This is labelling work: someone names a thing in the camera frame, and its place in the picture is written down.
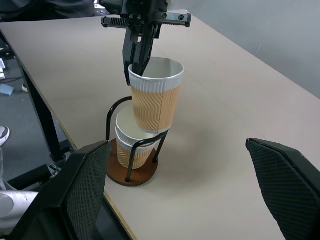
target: cup holder stand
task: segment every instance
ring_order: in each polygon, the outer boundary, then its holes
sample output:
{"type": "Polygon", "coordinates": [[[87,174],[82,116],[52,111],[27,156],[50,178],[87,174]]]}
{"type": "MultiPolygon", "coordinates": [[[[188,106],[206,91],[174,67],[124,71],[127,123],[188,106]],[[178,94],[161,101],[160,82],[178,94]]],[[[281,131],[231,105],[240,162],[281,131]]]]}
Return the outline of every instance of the cup holder stand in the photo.
{"type": "Polygon", "coordinates": [[[108,115],[106,117],[105,139],[110,141],[111,143],[111,154],[109,157],[107,176],[117,184],[128,186],[128,187],[134,187],[134,186],[138,186],[146,183],[155,174],[158,167],[158,156],[160,154],[161,148],[165,142],[165,139],[169,130],[162,132],[155,137],[143,139],[135,143],[131,150],[128,168],[122,166],[118,161],[117,139],[110,140],[110,130],[111,130],[110,127],[111,127],[112,116],[116,108],[119,107],[120,104],[130,100],[132,100],[132,96],[124,97],[119,101],[117,101],[110,108],[108,115]],[[158,140],[160,140],[160,143],[157,150],[155,149],[152,150],[145,164],[140,168],[133,169],[137,148],[145,144],[153,144],[158,140]]]}

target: black mesh panel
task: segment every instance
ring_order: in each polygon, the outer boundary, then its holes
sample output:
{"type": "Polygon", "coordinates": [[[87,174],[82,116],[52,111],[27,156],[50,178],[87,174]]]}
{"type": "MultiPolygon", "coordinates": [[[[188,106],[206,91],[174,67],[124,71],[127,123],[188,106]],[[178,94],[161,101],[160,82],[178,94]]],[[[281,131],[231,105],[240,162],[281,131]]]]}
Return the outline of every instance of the black mesh panel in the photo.
{"type": "Polygon", "coordinates": [[[65,207],[79,240],[91,240],[102,204],[109,158],[108,145],[87,156],[71,190],[65,207]]]}
{"type": "Polygon", "coordinates": [[[279,152],[249,141],[264,201],[287,240],[309,240],[319,214],[314,190],[279,152]]]}

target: robotic arm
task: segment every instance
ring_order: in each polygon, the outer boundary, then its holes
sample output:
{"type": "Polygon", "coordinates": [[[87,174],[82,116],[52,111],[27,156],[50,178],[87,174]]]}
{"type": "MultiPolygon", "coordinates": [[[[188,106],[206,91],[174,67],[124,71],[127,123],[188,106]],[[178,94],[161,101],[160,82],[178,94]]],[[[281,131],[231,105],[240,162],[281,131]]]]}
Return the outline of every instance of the robotic arm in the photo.
{"type": "Polygon", "coordinates": [[[169,13],[166,0],[99,0],[110,13],[121,18],[102,17],[105,28],[126,29],[122,50],[126,83],[130,86],[129,65],[140,76],[149,63],[154,39],[162,24],[190,27],[191,14],[169,13]]]}

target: black wire stand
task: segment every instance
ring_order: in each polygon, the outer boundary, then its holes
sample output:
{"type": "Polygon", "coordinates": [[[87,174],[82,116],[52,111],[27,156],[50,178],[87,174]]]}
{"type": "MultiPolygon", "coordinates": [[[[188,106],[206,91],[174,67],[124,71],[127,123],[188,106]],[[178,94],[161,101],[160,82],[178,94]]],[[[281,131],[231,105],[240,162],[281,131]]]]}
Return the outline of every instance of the black wire stand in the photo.
{"type": "MultiPolygon", "coordinates": [[[[127,101],[131,101],[131,100],[132,100],[132,96],[124,97],[124,98],[120,99],[119,101],[117,101],[115,104],[113,104],[113,106],[110,108],[108,115],[106,117],[106,133],[105,133],[106,140],[110,141],[111,120],[112,120],[112,116],[113,116],[115,110],[122,103],[127,102],[127,101]]],[[[169,130],[162,132],[155,137],[143,139],[143,140],[136,142],[133,145],[132,150],[131,150],[128,168],[125,168],[124,166],[120,165],[120,163],[118,161],[118,156],[117,156],[117,148],[115,146],[113,146],[111,156],[109,159],[109,167],[108,167],[107,175],[114,182],[121,184],[121,185],[124,185],[124,186],[138,186],[138,185],[141,185],[141,184],[147,182],[149,179],[152,178],[152,176],[154,175],[154,173],[158,167],[158,156],[159,156],[160,151],[164,145],[168,131],[169,130]],[[153,155],[151,153],[150,157],[152,157],[152,159],[147,160],[147,161],[152,161],[152,164],[150,164],[150,163],[145,164],[146,166],[142,166],[141,168],[138,168],[138,169],[133,169],[137,148],[141,147],[142,145],[153,144],[159,140],[160,140],[160,143],[159,143],[159,146],[158,146],[155,154],[153,155]],[[133,180],[132,180],[133,173],[136,173],[137,176],[142,176],[142,177],[138,177],[133,182],[133,180]]],[[[117,144],[117,141],[115,139],[110,142],[111,142],[111,145],[117,144]]]]}

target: cable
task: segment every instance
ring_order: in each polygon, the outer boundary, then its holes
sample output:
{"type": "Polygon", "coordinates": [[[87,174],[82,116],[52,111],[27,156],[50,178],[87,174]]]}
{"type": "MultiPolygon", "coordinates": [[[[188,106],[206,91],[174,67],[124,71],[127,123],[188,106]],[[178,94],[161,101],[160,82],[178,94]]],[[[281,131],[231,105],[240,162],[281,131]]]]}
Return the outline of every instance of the cable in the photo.
{"type": "Polygon", "coordinates": [[[9,239],[9,235],[3,235],[3,236],[0,236],[0,239],[9,239]]]}
{"type": "Polygon", "coordinates": [[[5,79],[2,79],[0,80],[0,84],[8,84],[8,83],[12,83],[12,82],[15,82],[15,81],[18,81],[20,79],[23,79],[23,77],[11,77],[11,78],[5,78],[5,79]]]}

